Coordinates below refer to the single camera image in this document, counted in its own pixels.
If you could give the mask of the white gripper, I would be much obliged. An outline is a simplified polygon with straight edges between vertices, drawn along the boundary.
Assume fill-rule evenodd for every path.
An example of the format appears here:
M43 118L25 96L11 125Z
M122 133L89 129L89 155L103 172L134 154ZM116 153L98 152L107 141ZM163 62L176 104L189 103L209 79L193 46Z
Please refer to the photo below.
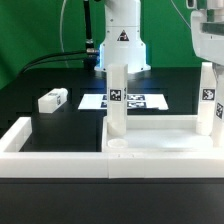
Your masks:
M224 66L224 0L186 0L195 54Z

